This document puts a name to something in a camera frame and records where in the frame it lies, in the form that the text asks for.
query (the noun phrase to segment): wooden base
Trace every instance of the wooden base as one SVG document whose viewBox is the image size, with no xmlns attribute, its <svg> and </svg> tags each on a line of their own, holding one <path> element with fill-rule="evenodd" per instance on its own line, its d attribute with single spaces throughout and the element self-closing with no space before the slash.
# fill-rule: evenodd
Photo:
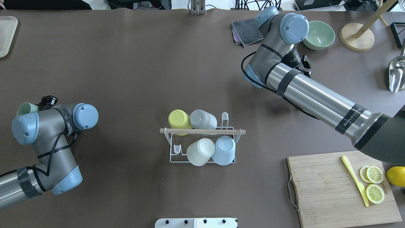
<svg viewBox="0 0 405 228">
<path fill-rule="evenodd" d="M 340 39 L 343 44 L 356 52 L 365 52 L 374 45 L 374 34 L 370 29 L 367 29 L 359 38 L 354 36 L 362 26 L 359 23 L 349 23 L 340 30 Z"/>
</svg>

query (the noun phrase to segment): gray cup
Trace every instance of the gray cup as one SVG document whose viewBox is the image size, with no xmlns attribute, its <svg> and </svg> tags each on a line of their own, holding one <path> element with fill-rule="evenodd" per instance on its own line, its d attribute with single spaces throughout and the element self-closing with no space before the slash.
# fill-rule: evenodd
<svg viewBox="0 0 405 228">
<path fill-rule="evenodd" d="M 215 130 L 217 128 L 217 119 L 212 114 L 197 109 L 190 114 L 190 124 L 195 129 Z"/>
</svg>

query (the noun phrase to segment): metal scoop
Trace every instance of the metal scoop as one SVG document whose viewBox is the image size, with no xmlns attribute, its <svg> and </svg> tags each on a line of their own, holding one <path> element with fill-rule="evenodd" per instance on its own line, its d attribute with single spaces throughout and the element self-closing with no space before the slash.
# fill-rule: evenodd
<svg viewBox="0 0 405 228">
<path fill-rule="evenodd" d="M 399 92 L 405 89 L 405 39 L 403 41 L 401 55 L 390 61 L 390 90 Z"/>
</svg>

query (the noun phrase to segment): lemon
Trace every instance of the lemon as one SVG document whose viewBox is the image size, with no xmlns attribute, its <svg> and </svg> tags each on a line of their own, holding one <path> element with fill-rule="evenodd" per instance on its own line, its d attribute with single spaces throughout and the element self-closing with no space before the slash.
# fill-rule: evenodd
<svg viewBox="0 0 405 228">
<path fill-rule="evenodd" d="M 382 203 L 385 198 L 384 190 L 376 184 L 369 184 L 367 186 L 366 196 L 369 199 L 369 201 L 375 204 Z"/>
<path fill-rule="evenodd" d="M 374 184 L 381 183 L 382 180 L 384 179 L 384 175 L 381 171 L 380 168 L 377 166 L 370 166 L 366 170 L 366 176 L 369 181 L 371 181 Z"/>
<path fill-rule="evenodd" d="M 360 177 L 361 177 L 361 179 L 363 179 L 366 183 L 371 183 L 371 181 L 369 181 L 369 179 L 367 178 L 367 174 L 366 174 L 368 167 L 369 167 L 369 166 L 363 166 L 363 167 L 360 169 Z"/>
<path fill-rule="evenodd" d="M 405 187 L 405 167 L 395 166 L 387 171 L 387 179 L 391 184 Z"/>
</svg>

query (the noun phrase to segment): wooden cutting board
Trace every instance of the wooden cutting board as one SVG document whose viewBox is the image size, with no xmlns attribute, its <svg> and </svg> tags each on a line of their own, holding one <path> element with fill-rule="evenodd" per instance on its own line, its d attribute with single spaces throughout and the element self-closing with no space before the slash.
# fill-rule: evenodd
<svg viewBox="0 0 405 228">
<path fill-rule="evenodd" d="M 341 161 L 346 155 L 357 178 L 362 166 L 377 166 L 384 173 L 381 204 L 366 207 L 352 177 Z M 343 228 L 402 221 L 381 161 L 360 151 L 304 155 L 288 158 L 302 228 Z"/>
</svg>

